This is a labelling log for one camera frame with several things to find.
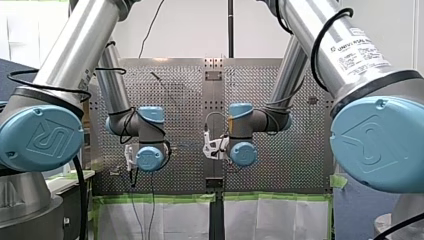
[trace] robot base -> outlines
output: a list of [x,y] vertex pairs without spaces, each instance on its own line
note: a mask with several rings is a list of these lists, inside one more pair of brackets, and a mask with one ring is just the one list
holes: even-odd
[[62,240],[64,210],[62,198],[55,196],[49,206],[32,214],[0,223],[0,236],[20,240]]

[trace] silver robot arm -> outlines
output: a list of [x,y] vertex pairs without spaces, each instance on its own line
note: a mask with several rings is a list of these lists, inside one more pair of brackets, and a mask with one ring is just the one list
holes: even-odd
[[131,144],[131,165],[145,172],[158,171],[171,156],[171,145],[165,139],[163,108],[131,107],[118,58],[114,41],[110,39],[97,68],[97,79],[109,114],[106,129],[120,136],[121,144],[130,139],[124,141],[124,136],[138,137],[139,143]]
[[[80,93],[87,90],[116,23],[127,17],[133,3],[127,0],[78,3],[33,84],[16,88],[0,114],[3,168],[19,172],[48,171],[64,165],[77,154],[83,143],[80,101],[87,96],[77,94],[76,90]],[[116,60],[113,51],[106,50],[101,64]],[[116,80],[112,78],[116,76],[113,71],[100,72],[101,76],[106,74],[109,80]],[[111,113],[129,106],[122,81],[119,84],[102,89],[106,99],[120,104],[116,107],[109,102]],[[134,124],[124,132],[138,136],[138,127],[142,126],[132,121]],[[120,130],[118,125],[111,129]]]
[[[265,2],[276,12],[275,1]],[[230,159],[239,165],[253,163],[252,133],[290,125],[289,114],[280,110],[290,106],[285,98],[299,86],[309,58],[317,82],[335,99],[330,143],[341,166],[377,190],[423,192],[422,76],[395,68],[352,25],[353,10],[340,10],[335,0],[279,0],[279,5],[293,32],[290,47],[270,104],[259,111],[248,103],[230,106]]]

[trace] cable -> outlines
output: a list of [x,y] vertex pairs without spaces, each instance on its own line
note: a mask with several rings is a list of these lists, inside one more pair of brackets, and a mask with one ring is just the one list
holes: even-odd
[[280,99],[280,100],[275,101],[275,102],[267,102],[267,103],[265,103],[265,105],[275,105],[275,104],[279,104],[279,103],[290,100],[292,97],[294,97],[300,91],[304,82],[305,82],[305,77],[303,77],[302,82],[300,82],[299,86],[292,92],[292,94],[290,94],[290,96],[285,97],[285,98]]
[[87,228],[87,186],[85,185],[84,173],[82,171],[81,164],[79,162],[78,156],[75,156],[73,159],[75,170],[78,176],[78,184],[80,187],[80,201],[81,201],[81,225],[80,225],[80,236],[79,239],[85,239],[85,232]]
[[324,85],[323,81],[320,79],[320,74],[317,70],[317,61],[318,61],[318,52],[321,45],[321,42],[327,33],[327,31],[333,26],[333,23],[337,21],[338,19],[349,16],[353,16],[353,9],[352,8],[343,8],[338,13],[336,13],[333,17],[328,19],[328,21],[324,24],[321,31],[319,32],[317,38],[315,39],[314,45],[312,47],[311,52],[311,71],[312,75],[314,76],[315,82],[320,86],[324,91],[328,92],[327,87]]
[[152,172],[152,175],[150,176],[150,187],[152,188],[152,203],[153,203],[153,209],[152,209],[152,218],[150,218],[150,223],[149,223],[149,232],[147,235],[147,239],[150,240],[150,232],[152,230],[152,224],[153,224],[153,218],[155,216],[155,209],[156,209],[156,203],[155,203],[155,188],[153,186],[153,174],[154,172]]
[[119,74],[125,75],[127,73],[127,70],[124,68],[96,68],[97,71],[120,71]]
[[0,113],[3,112],[3,110],[6,108],[7,102],[0,103]]
[[146,43],[146,40],[147,40],[147,38],[148,38],[148,37],[149,37],[149,35],[150,35],[150,31],[152,30],[153,24],[154,24],[154,23],[155,23],[155,21],[156,21],[156,17],[157,17],[157,16],[158,16],[158,14],[159,14],[159,10],[160,10],[160,8],[162,7],[163,2],[165,2],[165,0],[162,0],[162,1],[159,3],[158,9],[156,10],[156,13],[155,13],[155,16],[153,17],[152,22],[150,23],[149,30],[147,31],[147,34],[146,34],[146,36],[145,36],[145,37],[144,37],[144,39],[143,39],[143,43],[141,44],[141,50],[140,50],[140,54],[138,54],[138,58],[141,58],[141,54],[143,54],[144,44]]
[[144,239],[143,225],[141,224],[140,218],[138,217],[137,209],[135,208],[135,204],[134,204],[134,190],[135,190],[135,187],[136,187],[136,184],[137,184],[138,168],[137,168],[137,171],[135,173],[134,182],[133,182],[133,179],[132,179],[132,169],[129,171],[129,176],[130,176],[130,198],[131,198],[131,203],[132,203],[132,206],[133,206],[135,217],[137,218],[138,225],[140,226],[141,239],[143,240]]
[[282,17],[281,17],[281,12],[280,12],[280,3],[279,3],[279,0],[275,0],[275,12],[277,13],[276,15],[277,15],[277,20],[278,20],[278,23],[280,24],[280,26],[288,33],[288,34],[290,34],[290,35],[293,35],[293,32],[292,32],[292,30],[290,30],[289,28],[288,28],[288,26],[287,26],[287,22],[286,22],[286,20],[284,20]]
[[124,128],[122,129],[121,134],[119,135],[119,143],[120,144],[126,144],[127,142],[129,142],[132,139],[132,136],[128,137],[126,140],[122,140],[122,138],[124,137],[124,134],[126,135],[130,135],[130,133],[127,131],[127,127],[131,122],[132,117],[134,116],[136,110],[135,107],[131,107],[131,114],[127,115],[127,117],[125,118],[124,121]]
[[206,118],[205,118],[205,131],[207,131],[209,129],[208,128],[209,117],[212,116],[212,115],[221,115],[224,119],[226,119],[225,115],[222,112],[210,112],[210,113],[208,113],[208,115],[206,115]]
[[84,94],[86,97],[80,100],[80,102],[85,102],[88,99],[91,98],[91,93],[80,90],[80,89],[68,89],[68,88],[61,88],[61,87],[52,87],[52,86],[46,86],[46,85],[38,85],[35,83],[30,83],[27,81],[24,81],[19,78],[15,78],[15,76],[22,75],[22,74],[30,74],[30,73],[37,73],[38,69],[32,69],[32,70],[22,70],[22,71],[14,71],[7,74],[7,78],[13,82],[20,83],[29,87],[33,87],[36,89],[43,89],[43,90],[53,90],[53,91],[60,91],[60,92],[70,92],[70,93],[78,93],[78,94]]
[[418,214],[417,216],[409,218],[409,219],[407,219],[403,222],[400,222],[400,223],[394,225],[393,227],[387,229],[386,231],[380,233],[377,237],[374,238],[374,240],[385,240],[388,235],[390,235],[390,234],[398,231],[399,229],[402,229],[402,228],[404,228],[404,227],[406,227],[406,226],[408,226],[412,223],[421,221],[423,219],[424,219],[424,213]]
[[155,77],[156,78],[156,80],[159,82],[159,84],[162,86],[162,88],[166,91],[166,94],[168,95],[168,97],[169,98],[171,98],[171,100],[174,102],[174,105],[175,105],[175,107],[176,108],[178,108],[178,111],[179,111],[179,113],[180,113],[180,115],[181,115],[181,109],[180,109],[180,107],[178,106],[178,103],[177,103],[177,101],[172,97],[172,95],[171,95],[171,93],[169,92],[169,90],[168,90],[168,88],[167,87],[165,87],[165,85],[162,83],[162,79],[158,76],[158,75],[156,75],[156,73],[154,73],[154,72],[150,72],[150,74],[152,74],[153,75],[153,77]]

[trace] blue end cap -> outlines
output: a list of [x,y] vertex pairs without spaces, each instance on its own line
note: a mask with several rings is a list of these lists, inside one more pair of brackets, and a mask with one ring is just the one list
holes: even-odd
[[71,111],[40,105],[18,112],[0,127],[0,163],[22,172],[61,167],[84,141],[81,121]]
[[137,110],[144,119],[152,123],[164,123],[165,117],[162,107],[139,107]]
[[230,105],[229,113],[233,119],[241,118],[253,112],[251,103],[233,103]]
[[138,167],[145,172],[158,170],[164,159],[162,152],[155,147],[143,147],[136,155]]
[[110,117],[107,117],[107,118],[106,118],[105,128],[106,128],[106,130],[107,130],[110,134],[118,135],[118,134],[114,133],[114,132],[112,131],[112,129],[110,128]]
[[258,151],[255,145],[249,142],[241,142],[234,145],[230,153],[231,160],[242,167],[252,165],[258,159]]
[[386,192],[424,192],[423,105],[362,98],[343,108],[331,131],[336,159],[359,182]]

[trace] pegboard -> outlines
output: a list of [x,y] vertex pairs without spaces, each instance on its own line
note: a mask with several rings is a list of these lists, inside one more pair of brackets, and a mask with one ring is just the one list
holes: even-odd
[[[224,60],[225,106],[250,102],[265,106],[278,74],[278,60]],[[302,89],[295,95],[291,110],[293,124],[287,131],[269,136],[254,133],[258,161],[247,168],[224,163],[226,191],[276,191],[325,193],[332,168],[329,132],[329,96],[307,71]]]
[[[157,193],[206,191],[205,176],[210,176],[212,160],[205,159],[202,152],[205,98],[213,95],[214,103],[222,99],[223,112],[228,112],[226,108],[234,102],[264,106],[281,63],[280,59],[224,59],[218,66],[223,79],[213,85],[216,89],[209,89],[210,82],[205,88],[205,72],[211,68],[205,65],[205,61],[123,59],[120,62],[121,67],[127,69],[124,80],[132,105],[162,106],[165,110],[166,138],[171,142],[174,154],[168,166],[154,175]],[[162,80],[159,82],[151,72]],[[91,85],[91,154],[92,166],[96,170],[94,194],[128,192],[130,182],[125,171],[124,146],[119,144],[118,136],[105,130],[105,103],[96,82]],[[316,105],[308,104],[310,97],[318,99]],[[253,166],[229,173],[225,171],[228,168],[224,163],[224,171],[216,174],[225,175],[225,190],[325,193],[332,167],[331,156],[324,153],[330,151],[325,139],[329,105],[325,93],[308,74],[302,90],[295,97],[292,127],[274,137],[255,134],[259,161]],[[221,132],[223,124],[217,125],[219,129],[211,130]],[[140,172],[135,191],[151,192],[150,180],[150,174]]]
[[[202,80],[203,59],[128,59],[120,62],[127,69],[125,85],[133,106],[161,106],[165,111],[166,139],[171,142],[172,159],[154,173],[157,193],[204,193]],[[151,72],[161,78],[158,81]],[[91,99],[90,118],[95,125],[92,155],[97,168],[94,181],[96,195],[120,194],[129,190],[125,171],[124,146],[119,137],[104,128],[106,106],[98,87]],[[138,174],[135,192],[151,192],[151,174]]]

